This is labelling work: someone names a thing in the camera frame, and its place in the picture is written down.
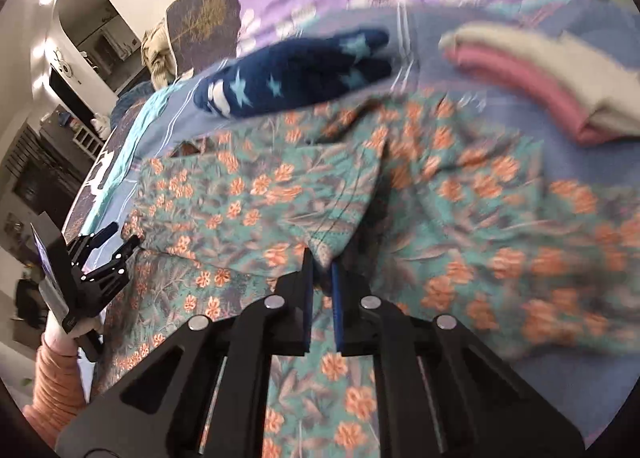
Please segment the pink sleeve left forearm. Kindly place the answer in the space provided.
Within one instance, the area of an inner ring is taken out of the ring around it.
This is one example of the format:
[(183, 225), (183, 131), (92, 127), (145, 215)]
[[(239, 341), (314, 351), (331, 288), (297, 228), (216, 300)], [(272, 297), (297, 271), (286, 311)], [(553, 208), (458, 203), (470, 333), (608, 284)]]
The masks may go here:
[(74, 339), (55, 340), (46, 334), (36, 355), (32, 402), (23, 408), (29, 425), (50, 447), (86, 407)]

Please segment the left white gloved hand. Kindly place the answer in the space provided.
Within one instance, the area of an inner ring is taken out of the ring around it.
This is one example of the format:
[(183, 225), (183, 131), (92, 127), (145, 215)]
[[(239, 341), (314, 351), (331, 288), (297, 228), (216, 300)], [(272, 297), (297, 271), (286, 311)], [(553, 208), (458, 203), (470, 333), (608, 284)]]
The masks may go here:
[(44, 328), (42, 340), (51, 351), (61, 356), (76, 356), (78, 352), (77, 340), (91, 330), (96, 330), (100, 334), (103, 330), (100, 316), (93, 318), (83, 318), (78, 324), (66, 332), (54, 314), (48, 313), (46, 328)]

